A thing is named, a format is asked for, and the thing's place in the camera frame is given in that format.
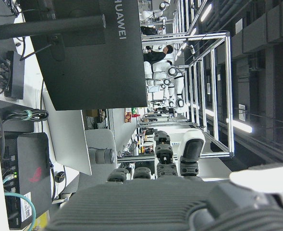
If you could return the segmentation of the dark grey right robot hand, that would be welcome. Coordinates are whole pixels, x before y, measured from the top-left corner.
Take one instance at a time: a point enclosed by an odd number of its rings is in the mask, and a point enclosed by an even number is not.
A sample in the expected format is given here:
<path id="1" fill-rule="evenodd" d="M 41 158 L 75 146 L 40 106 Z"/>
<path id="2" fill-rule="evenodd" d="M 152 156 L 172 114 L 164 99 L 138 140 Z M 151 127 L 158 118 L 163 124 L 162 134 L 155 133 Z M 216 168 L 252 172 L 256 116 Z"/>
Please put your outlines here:
<path id="1" fill-rule="evenodd" d="M 283 231 L 283 186 L 266 165 L 203 181 L 201 130 L 184 133 L 173 161 L 171 138 L 154 134 L 157 178 L 148 168 L 115 169 L 106 183 L 77 192 L 50 220 L 48 231 Z"/>

